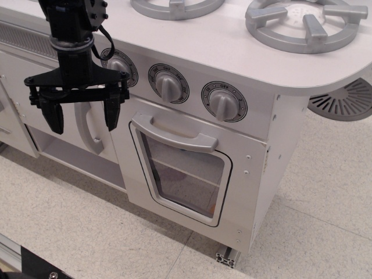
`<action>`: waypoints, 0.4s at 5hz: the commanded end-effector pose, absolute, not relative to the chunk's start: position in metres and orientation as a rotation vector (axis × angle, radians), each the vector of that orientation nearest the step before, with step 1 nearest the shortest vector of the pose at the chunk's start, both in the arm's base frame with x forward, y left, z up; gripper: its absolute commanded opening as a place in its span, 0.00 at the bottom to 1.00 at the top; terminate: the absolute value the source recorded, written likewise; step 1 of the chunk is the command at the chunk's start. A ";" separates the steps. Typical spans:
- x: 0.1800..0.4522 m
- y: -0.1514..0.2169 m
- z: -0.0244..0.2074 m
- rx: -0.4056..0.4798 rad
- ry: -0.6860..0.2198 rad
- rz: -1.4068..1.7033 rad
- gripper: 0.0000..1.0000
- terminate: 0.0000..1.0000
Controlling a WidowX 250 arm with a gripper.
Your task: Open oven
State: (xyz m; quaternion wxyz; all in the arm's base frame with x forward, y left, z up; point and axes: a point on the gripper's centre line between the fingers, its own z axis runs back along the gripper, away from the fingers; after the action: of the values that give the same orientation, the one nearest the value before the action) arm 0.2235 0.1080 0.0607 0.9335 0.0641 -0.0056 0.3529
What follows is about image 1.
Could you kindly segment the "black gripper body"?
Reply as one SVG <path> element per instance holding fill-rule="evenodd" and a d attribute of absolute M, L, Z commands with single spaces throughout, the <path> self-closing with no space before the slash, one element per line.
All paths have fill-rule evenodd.
<path fill-rule="evenodd" d="M 80 53 L 58 53 L 59 67 L 46 73 L 25 78 L 30 90 L 30 103 L 37 108 L 58 107 L 64 103 L 107 101 L 119 104 L 129 98 L 129 74 L 98 66 L 92 59 L 101 57 L 96 48 Z"/>

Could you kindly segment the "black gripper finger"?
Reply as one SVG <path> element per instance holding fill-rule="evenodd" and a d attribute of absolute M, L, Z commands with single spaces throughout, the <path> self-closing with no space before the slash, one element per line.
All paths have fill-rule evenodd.
<path fill-rule="evenodd" d="M 51 130 L 57 134 L 63 134 L 64 119 L 61 105 L 50 100 L 41 100 L 40 108 Z"/>
<path fill-rule="evenodd" d="M 120 101 L 118 99 L 104 100 L 105 123 L 109 131 L 117 127 L 120 115 Z"/>

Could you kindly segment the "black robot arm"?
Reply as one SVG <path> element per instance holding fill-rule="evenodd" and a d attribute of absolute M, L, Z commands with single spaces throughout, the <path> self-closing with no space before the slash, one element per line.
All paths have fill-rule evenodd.
<path fill-rule="evenodd" d="M 64 130 L 63 103 L 104 103 L 105 123 L 110 131 L 117 127 L 121 104 L 129 98 L 127 82 L 130 75 L 105 69 L 92 58 L 100 55 L 94 45 L 93 33 L 110 35 L 102 23 L 108 18 L 106 1 L 40 1 L 49 22 L 50 44 L 58 54 L 59 67 L 47 73 L 27 77 L 29 100 L 41 109 L 51 130 Z"/>

